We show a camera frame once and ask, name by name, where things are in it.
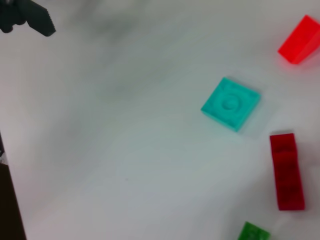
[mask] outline white table surface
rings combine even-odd
[[[320,52],[277,49],[318,0],[43,0],[57,33],[1,34],[0,129],[28,240],[320,236]],[[240,133],[200,108],[261,90]],[[269,135],[293,130],[307,210],[280,212]]]

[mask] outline dark red lego brick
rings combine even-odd
[[[278,208],[281,211],[305,209],[295,135],[270,136]]]
[[[320,24],[306,15],[278,50],[292,64],[299,64],[320,46]]]

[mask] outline toy block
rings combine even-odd
[[[258,92],[224,77],[201,111],[237,132],[260,98],[261,95]]]
[[[268,240],[269,238],[269,232],[246,221],[238,240]]]
[[[305,209],[295,135],[270,136],[277,204],[280,211]]]
[[[320,24],[306,15],[278,50],[292,64],[299,64],[320,45]]]

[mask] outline green lego brick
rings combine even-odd
[[[268,240],[269,238],[269,232],[246,221],[238,240]]]
[[[260,98],[260,93],[224,77],[201,111],[237,132]]]

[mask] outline lego brick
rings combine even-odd
[[[246,221],[238,240],[268,240],[269,238],[269,232]]]
[[[292,64],[299,64],[320,45],[320,24],[306,15],[278,52]]]
[[[298,156],[295,135],[293,133],[270,136],[272,154],[295,152]]]
[[[293,133],[270,136],[277,204],[280,211],[305,209],[305,198]]]
[[[237,132],[260,98],[261,95],[258,92],[224,77],[201,111]]]

